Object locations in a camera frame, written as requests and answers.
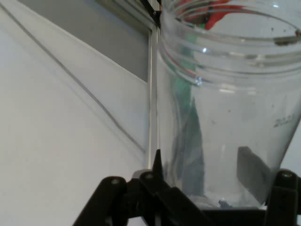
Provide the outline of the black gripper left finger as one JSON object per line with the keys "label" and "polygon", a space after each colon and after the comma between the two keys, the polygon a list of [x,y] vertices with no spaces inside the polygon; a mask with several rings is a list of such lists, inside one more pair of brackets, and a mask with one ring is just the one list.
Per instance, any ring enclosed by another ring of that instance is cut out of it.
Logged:
{"label": "black gripper left finger", "polygon": [[131,218],[142,218],[148,226],[183,226],[187,214],[180,204],[195,205],[176,187],[163,180],[161,151],[151,170],[126,181],[106,177],[97,186],[74,222],[75,226],[126,226]]}

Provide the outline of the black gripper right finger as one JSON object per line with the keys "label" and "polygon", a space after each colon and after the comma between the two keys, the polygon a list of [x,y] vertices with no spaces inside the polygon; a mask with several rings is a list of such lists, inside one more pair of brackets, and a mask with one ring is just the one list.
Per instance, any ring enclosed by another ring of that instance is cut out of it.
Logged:
{"label": "black gripper right finger", "polygon": [[260,204],[264,226],[295,226],[301,212],[301,178],[290,170],[274,171],[247,146],[238,148],[237,178]]}

